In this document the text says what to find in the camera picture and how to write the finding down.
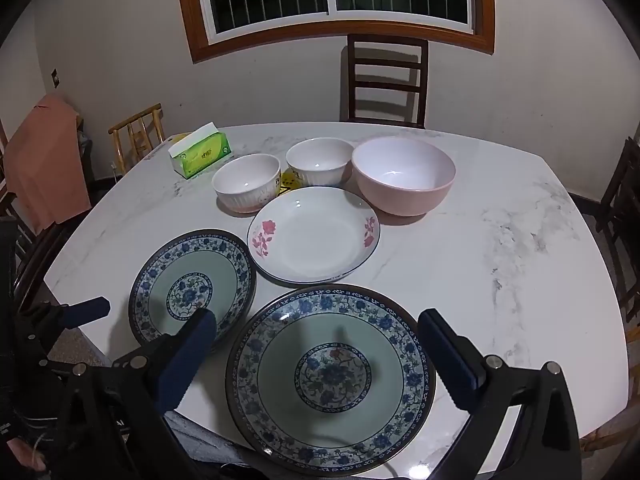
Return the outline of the person's left hand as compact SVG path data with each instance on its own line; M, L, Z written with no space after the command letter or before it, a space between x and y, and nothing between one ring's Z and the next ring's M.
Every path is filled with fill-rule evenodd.
M6 442L18 462L33 471L45 472L47 470L43 455L19 438Z

